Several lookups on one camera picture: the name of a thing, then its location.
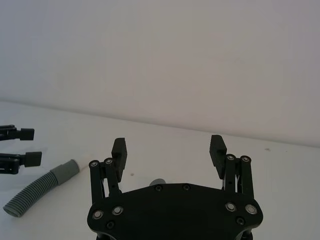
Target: white wall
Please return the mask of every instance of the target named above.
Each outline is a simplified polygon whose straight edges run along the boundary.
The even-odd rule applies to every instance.
[[[41,167],[21,168],[19,175],[0,175],[0,205],[58,164],[86,154],[110,156],[113,141],[125,137],[128,158],[121,188],[147,186],[162,177],[220,188],[210,155],[211,134],[98,116],[0,102],[0,125],[35,128],[34,141],[0,142],[0,152],[43,151]],[[257,240],[315,240],[320,236],[320,149],[234,136],[223,136],[230,153],[252,157],[255,199],[264,220]],[[22,218],[0,211],[6,240],[89,240],[91,206],[89,169],[54,189]]]
[[[318,0],[1,0],[0,99],[320,146]]]

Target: screw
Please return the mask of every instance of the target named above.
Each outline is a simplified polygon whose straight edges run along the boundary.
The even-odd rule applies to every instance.
[[[93,213],[93,215],[92,215],[92,217],[93,217],[93,219],[100,219],[102,216],[103,216],[103,214],[104,214],[104,212],[103,211],[101,211],[101,210],[96,210],[94,213]]]
[[[155,189],[157,192],[161,192],[162,186],[161,186],[161,185],[157,185],[157,186],[155,186],[154,189]]]
[[[190,185],[189,184],[184,184],[182,186],[183,190],[189,191],[190,190]]]
[[[225,208],[230,212],[234,212],[237,210],[236,205],[234,205],[232,202],[227,202],[225,204]]]
[[[250,161],[250,159],[249,159],[248,157],[246,157],[246,156],[244,156],[244,157],[242,158],[242,160],[243,160],[244,162],[249,162],[249,161]]]
[[[122,206],[116,206],[113,210],[112,210],[112,214],[113,215],[120,215],[123,212],[124,208]]]
[[[96,161],[93,161],[92,163],[90,163],[90,166],[91,167],[95,167],[95,166],[97,166],[98,165],[98,163],[96,162]]]
[[[246,205],[245,210],[252,215],[255,215],[258,213],[257,208],[251,204]]]
[[[113,162],[112,159],[108,159],[107,161],[105,161],[106,164],[111,164]]]
[[[106,227],[107,227],[108,229],[113,229],[114,226],[115,226],[115,223],[114,223],[113,221],[110,221],[110,222],[108,222],[108,223],[106,224]]]
[[[228,155],[226,158],[229,160],[235,160],[235,158],[232,155]]]
[[[236,223],[239,224],[239,225],[245,225],[245,220],[244,220],[242,217],[240,217],[240,216],[237,217],[235,221],[236,221]]]

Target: white table surface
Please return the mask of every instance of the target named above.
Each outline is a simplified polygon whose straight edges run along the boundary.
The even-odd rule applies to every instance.
[[[42,151],[40,167],[0,175],[0,205],[23,187],[69,159],[111,156],[115,138],[125,137],[128,157],[123,192],[156,178],[220,188],[210,155],[211,134],[179,128],[0,102],[0,125],[35,128],[34,141],[0,142],[1,153]],[[320,236],[320,149],[223,136],[229,153],[252,158],[255,199],[264,220],[256,240],[315,240]],[[21,218],[0,210],[0,239],[94,240],[87,225],[91,206],[89,169],[41,198]]]

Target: black mounting plate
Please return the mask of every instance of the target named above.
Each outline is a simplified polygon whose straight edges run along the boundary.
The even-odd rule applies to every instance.
[[[227,203],[233,203],[236,211],[227,210]],[[257,214],[248,213],[246,205],[255,206]],[[123,212],[114,215],[117,206]],[[96,210],[103,211],[100,219],[93,218]],[[103,198],[92,205],[87,217],[101,239],[116,240],[234,240],[262,220],[262,210],[250,196],[188,183],[149,186]]]

